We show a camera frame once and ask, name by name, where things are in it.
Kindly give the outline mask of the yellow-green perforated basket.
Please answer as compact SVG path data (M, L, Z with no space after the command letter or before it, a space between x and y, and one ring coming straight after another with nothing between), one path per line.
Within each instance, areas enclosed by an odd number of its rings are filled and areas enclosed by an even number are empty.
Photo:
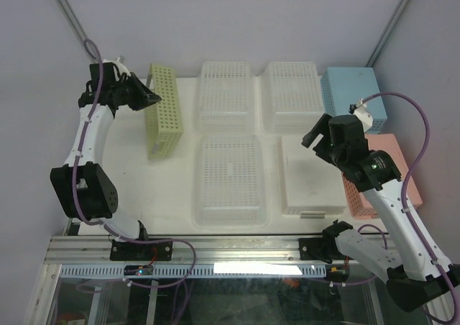
M175 70L151 64L147 82L162 99L144 110L147 156L150 160L164 159L171 156L183 135Z

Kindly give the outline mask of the pink basket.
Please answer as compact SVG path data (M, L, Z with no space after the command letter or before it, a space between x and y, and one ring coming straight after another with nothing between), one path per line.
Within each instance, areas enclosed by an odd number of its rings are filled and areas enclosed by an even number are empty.
M409 167L394 134L365 134L365 138L368 141L369 149L387 152L401 172L402 178L407 175ZM344 176L342 179L351 216L354 219L360 220L378 218L379 216L376 210L372 207L370 202L366 200L362 193L358 192L356 186ZM409 180L407 195L415 209L423 204L413 178Z

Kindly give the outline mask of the white perforated basket top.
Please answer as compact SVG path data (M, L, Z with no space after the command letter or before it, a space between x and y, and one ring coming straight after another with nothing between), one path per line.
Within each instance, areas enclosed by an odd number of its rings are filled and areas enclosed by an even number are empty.
M313 62L268 63L260 76L262 124L270 134L305 134L324 113Z

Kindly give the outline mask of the white perforated basket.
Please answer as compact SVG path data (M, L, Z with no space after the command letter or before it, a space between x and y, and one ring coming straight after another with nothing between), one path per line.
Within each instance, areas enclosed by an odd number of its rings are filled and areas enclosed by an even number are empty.
M270 134L305 134L324 113L313 62L268 63L260 76L262 124Z
M268 221L265 171L257 137L205 136L198 148L194 188L198 227L264 226Z

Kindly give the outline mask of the light blue perforated basket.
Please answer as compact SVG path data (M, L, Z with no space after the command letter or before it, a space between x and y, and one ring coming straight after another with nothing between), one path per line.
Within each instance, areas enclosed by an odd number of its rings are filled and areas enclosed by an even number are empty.
M380 92L372 68L328 67L320 85L325 112L331 116L349 114L351 104Z

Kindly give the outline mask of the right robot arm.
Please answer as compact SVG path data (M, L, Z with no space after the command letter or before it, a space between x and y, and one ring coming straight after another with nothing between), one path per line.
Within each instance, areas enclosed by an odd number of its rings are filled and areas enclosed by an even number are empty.
M302 145L356 186L377 211L397 250L392 254L352 225L335 221L322 231L325 261L341 255L358 261L386 285L393 302L405 312L459 285L459 266L442 253L403 193L403 179L392 157L369 148L356 116L323 114Z

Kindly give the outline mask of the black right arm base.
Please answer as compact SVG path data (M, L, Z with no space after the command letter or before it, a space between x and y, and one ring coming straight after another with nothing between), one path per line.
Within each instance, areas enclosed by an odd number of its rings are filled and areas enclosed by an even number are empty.
M335 220L332 225L326 227L319 237L303 237L298 240L301 260L320 260L331 264L334 260L345 260L337 248L335 238L340 233L353 229L353 226L345 221Z

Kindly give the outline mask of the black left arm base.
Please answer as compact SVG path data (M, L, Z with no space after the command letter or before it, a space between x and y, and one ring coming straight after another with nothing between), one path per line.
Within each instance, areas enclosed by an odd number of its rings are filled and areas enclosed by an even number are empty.
M172 253L173 243L171 241L138 244L133 243L133 239L126 241L117 237L111 240L109 259L117 262L171 261Z

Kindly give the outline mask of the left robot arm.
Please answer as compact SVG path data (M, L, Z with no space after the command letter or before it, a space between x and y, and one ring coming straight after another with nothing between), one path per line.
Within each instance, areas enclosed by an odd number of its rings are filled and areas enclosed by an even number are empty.
M119 60L90 66L91 79L78 99L80 121L73 147L63 166L50 171L50 181L63 212L89 226L100 226L135 259L150 253L143 223L119 208L115 185L104 172L106 138L117 110L133 111L154 106L162 99Z

